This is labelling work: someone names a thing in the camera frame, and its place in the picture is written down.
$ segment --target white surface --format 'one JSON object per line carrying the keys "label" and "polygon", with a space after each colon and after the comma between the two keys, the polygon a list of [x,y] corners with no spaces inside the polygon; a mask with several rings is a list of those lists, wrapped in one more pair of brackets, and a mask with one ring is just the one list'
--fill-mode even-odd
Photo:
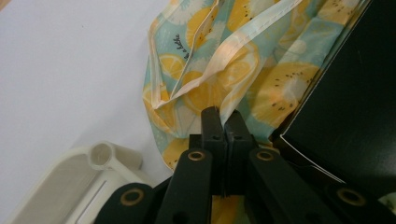
{"label": "white surface", "polygon": [[101,140],[170,175],[141,99],[147,31],[167,0],[12,0],[0,11],[0,223],[57,158]]}

